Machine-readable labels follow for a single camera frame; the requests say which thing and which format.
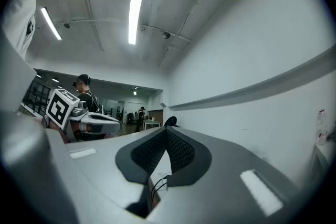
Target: fluorescent light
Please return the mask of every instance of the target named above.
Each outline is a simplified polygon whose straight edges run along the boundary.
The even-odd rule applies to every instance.
[[[53,21],[51,20],[51,18],[49,16],[49,13],[48,13],[47,9],[46,8],[42,8],[41,11],[42,11],[42,14],[44,15],[44,18],[46,19],[49,27],[51,28],[51,31],[55,34],[56,38],[58,40],[62,40],[60,34],[56,30],[56,27],[54,26]]]
[[[131,0],[130,17],[128,22],[128,43],[135,45],[142,0]]]

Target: white bottle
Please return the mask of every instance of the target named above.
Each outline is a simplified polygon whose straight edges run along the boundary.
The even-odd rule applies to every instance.
[[[317,116],[316,129],[317,144],[325,144],[327,141],[327,115],[324,109],[321,109],[319,111],[319,114]]]

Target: black cable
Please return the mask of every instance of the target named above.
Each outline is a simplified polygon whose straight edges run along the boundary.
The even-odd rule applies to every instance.
[[[154,200],[155,193],[156,193],[160,188],[158,188],[158,189],[156,189],[156,190],[154,191],[154,193],[153,193],[153,197],[152,197],[152,203],[153,203],[153,200]]]
[[[164,180],[164,179],[167,179],[168,177],[169,177],[169,175],[165,176],[164,178],[161,178],[158,182],[156,182],[156,184],[154,185],[154,187],[153,187],[152,190],[151,190],[151,198],[152,198],[152,195],[153,195],[153,189],[155,189],[156,185],[157,185],[160,181],[162,181],[162,180]]]

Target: black t-shirt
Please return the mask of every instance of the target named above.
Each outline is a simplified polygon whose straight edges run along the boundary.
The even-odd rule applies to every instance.
[[[89,112],[97,112],[97,99],[95,95],[93,95],[94,100],[92,99],[92,95],[90,91],[82,92],[77,96],[81,101],[86,101],[86,104],[88,105]]]

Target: black mesh pad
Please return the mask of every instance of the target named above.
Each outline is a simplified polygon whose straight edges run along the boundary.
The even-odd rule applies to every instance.
[[[211,165],[211,153],[206,146],[170,126],[121,148],[115,163],[128,181],[146,185],[165,150],[172,169],[168,186],[192,185]]]

